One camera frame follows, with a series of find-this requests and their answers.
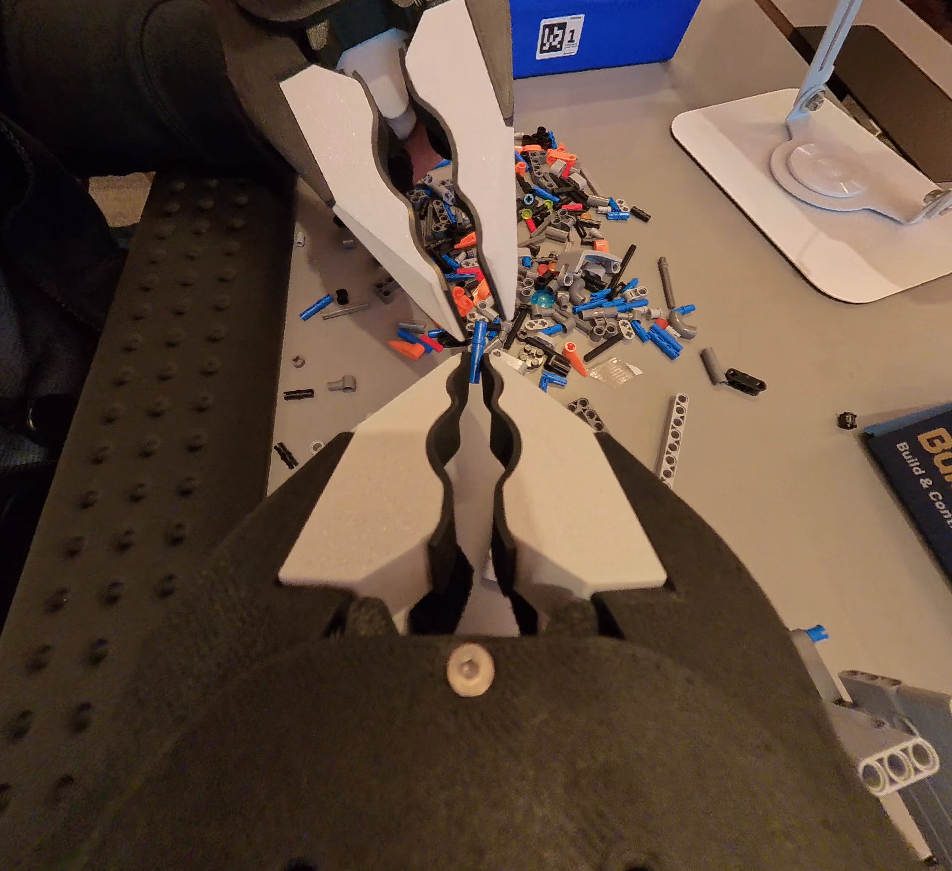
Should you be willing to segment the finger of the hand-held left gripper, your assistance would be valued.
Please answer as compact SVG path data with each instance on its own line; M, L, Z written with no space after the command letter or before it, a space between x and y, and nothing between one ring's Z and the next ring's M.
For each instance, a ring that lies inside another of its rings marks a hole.
M411 203L390 181L380 115L360 78L307 66L280 81L331 194L331 208L422 311L455 340L460 318L438 266L422 251Z
M516 308L513 133L506 125L466 0L426 8L407 50L412 94L449 140L454 183L477 231L478 257L500 317Z

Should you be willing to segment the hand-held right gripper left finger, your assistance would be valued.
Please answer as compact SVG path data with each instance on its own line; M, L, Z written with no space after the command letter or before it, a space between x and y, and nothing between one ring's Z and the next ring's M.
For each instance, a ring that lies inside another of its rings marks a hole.
M470 596L447 465L461 445L467 355L439 364L351 438L279 570L284 586L327 587L455 626Z

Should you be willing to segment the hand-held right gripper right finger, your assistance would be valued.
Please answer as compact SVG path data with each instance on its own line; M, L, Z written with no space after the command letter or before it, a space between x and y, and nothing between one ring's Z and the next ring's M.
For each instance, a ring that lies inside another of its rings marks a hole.
M482 360L494 487L491 562L501 593L551 618L596 594L668 576L603 450L603 438L497 356Z

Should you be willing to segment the pile of small building parts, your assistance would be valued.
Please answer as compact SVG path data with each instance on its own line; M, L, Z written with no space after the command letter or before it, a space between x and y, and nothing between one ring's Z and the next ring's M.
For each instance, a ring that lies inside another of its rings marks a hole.
M610 253L599 222L649 220L636 207L596 192L590 176L567 156L545 127L516 134L516 311L501 318L477 259L477 235L450 179L450 162L434 163L408 193L421 225L424 253L435 263L465 322L455 340L431 317L410 312L408 293L373 260L348 259L354 286L333 287L286 323L290 365L316 373L332 360L345 368L383 372L390 356L423 374L452 355L470 355L473 322L488 322L485 356L513 354L519 367L540 370L544 384L588 365L616 341L638 339L666 357L680 356L691 331L683 319L693 305L676 306L669 273L659 261L665 308L650 305L648 288L625 281L634 255Z

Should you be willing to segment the long grey holed beam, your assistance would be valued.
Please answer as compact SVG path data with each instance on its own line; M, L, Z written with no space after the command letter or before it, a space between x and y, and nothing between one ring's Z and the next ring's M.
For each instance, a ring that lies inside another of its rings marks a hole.
M656 475L669 488L675 482L678 460L682 452L689 396L679 392L672 396L661 429Z

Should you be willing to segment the small clear sticker bag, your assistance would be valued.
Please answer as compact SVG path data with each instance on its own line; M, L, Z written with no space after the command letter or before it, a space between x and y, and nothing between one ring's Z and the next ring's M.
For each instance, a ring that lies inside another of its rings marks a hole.
M642 370L623 359L613 357L587 369L588 376L612 388L618 388L643 375Z

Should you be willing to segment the white book stand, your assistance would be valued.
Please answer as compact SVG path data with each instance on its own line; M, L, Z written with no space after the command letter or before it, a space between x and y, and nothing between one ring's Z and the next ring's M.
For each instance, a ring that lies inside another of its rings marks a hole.
M827 101L863 0L839 0L799 90L684 112L674 139L827 297L869 304L951 271L951 195Z

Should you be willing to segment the blue robot kit box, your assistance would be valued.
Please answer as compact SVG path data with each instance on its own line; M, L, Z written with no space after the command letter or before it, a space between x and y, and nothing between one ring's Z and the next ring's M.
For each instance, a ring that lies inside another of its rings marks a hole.
M866 426L863 442L950 578L951 404Z

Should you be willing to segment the grey partly built model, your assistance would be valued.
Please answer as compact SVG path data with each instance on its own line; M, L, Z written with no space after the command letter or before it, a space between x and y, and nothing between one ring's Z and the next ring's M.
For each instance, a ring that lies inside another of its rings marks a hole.
M860 670L832 674L819 651L825 627L789 635L865 790L882 805L899 801L927 866L950 869L950 694Z

